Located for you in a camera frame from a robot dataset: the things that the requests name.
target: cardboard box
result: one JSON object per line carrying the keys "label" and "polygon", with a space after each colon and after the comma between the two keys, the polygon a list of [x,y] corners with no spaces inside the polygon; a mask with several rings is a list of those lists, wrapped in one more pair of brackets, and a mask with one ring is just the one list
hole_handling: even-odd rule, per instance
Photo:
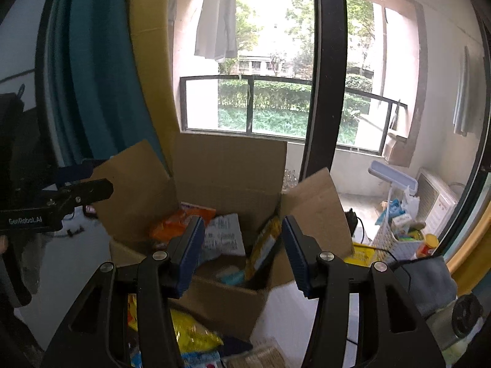
{"label": "cardboard box", "polygon": [[[184,133],[177,137],[174,177],[169,178],[146,141],[128,148],[97,167],[92,176],[107,178],[114,186],[111,198],[95,204],[112,237],[111,258],[122,266],[150,254],[149,227],[177,210],[179,201],[216,208],[218,215],[238,213],[246,249],[281,206],[280,214],[293,214],[322,250],[341,258],[351,255],[350,231],[328,170],[282,195],[285,161],[282,141]],[[260,291],[216,282],[214,273],[231,263],[243,267],[245,259],[223,256],[203,264],[176,303],[208,327],[248,339],[268,291],[294,277],[284,248]]]}

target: orange bottle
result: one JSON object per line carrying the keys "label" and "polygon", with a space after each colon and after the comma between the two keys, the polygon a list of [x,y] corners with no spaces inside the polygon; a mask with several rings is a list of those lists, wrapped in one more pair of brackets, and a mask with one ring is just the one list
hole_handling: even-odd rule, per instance
{"label": "orange bottle", "polygon": [[416,258],[420,259],[423,257],[428,257],[433,254],[436,248],[438,248],[439,241],[433,234],[426,234],[424,241],[419,245],[418,250],[416,250]]}

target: hand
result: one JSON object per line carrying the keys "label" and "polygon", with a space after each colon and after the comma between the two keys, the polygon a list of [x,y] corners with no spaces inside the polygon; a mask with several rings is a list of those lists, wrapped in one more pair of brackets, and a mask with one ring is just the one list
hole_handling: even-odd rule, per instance
{"label": "hand", "polygon": [[5,253],[8,247],[8,239],[6,235],[0,236],[0,255]]}

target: air conditioner unit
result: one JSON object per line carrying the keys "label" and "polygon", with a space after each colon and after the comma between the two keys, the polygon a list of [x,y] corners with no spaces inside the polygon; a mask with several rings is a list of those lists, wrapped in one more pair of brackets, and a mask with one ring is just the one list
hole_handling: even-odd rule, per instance
{"label": "air conditioner unit", "polygon": [[440,236],[450,218],[458,198],[437,175],[421,168],[418,181],[419,210],[416,219],[426,222],[423,233]]}

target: orange snack bag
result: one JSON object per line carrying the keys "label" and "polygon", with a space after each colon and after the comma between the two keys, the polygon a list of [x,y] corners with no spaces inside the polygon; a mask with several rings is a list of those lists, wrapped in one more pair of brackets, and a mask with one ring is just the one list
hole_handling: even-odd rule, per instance
{"label": "orange snack bag", "polygon": [[164,218],[152,228],[150,237],[160,242],[169,242],[172,238],[184,233],[191,216],[201,216],[206,227],[216,213],[215,209],[181,203],[181,208],[178,211]]}

